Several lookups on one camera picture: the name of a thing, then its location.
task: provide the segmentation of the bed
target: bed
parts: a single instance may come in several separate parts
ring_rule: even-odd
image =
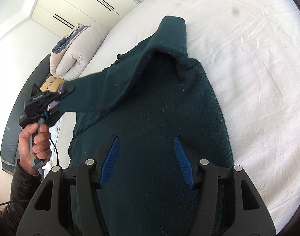
[[[166,15],[185,19],[189,57],[215,91],[235,163],[279,232],[300,205],[300,11],[293,0],[146,0],[110,31],[81,77],[110,66]],[[74,125],[75,114],[65,113],[57,136],[63,168]]]

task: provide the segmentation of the fingernail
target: fingernail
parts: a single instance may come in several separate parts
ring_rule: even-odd
[[[34,152],[38,152],[39,151],[39,147],[37,145],[35,145],[34,147],[32,147]]]

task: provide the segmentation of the blue gripper pad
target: blue gripper pad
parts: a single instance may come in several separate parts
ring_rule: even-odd
[[[111,145],[109,152],[107,153],[105,160],[101,167],[101,178],[99,181],[99,185],[101,189],[109,182],[115,162],[117,160],[117,156],[120,152],[120,141],[119,138],[116,137]]]
[[[193,168],[178,137],[174,138],[174,152],[180,169],[182,170],[185,182],[189,184],[191,189],[193,189],[195,186]]]

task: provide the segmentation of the gray handle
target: gray handle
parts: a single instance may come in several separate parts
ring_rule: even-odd
[[[38,170],[39,168],[42,168],[45,165],[45,159],[39,159],[36,157],[36,154],[33,152],[32,147],[35,146],[34,143],[34,137],[39,134],[40,132],[40,126],[44,124],[45,120],[43,118],[39,119],[38,124],[39,128],[37,129],[37,132],[33,133],[29,137],[29,142],[30,142],[30,155],[31,155],[31,167],[35,170]]]

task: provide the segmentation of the hand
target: hand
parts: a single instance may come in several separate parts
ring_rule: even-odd
[[[38,175],[38,171],[31,167],[31,155],[29,137],[35,133],[39,125],[37,123],[27,125],[19,134],[18,150],[20,155],[20,166],[31,175]],[[43,124],[40,126],[40,133],[34,137],[33,152],[39,159],[45,159],[45,163],[49,161],[52,155],[50,148],[51,133],[48,131],[48,126]]]

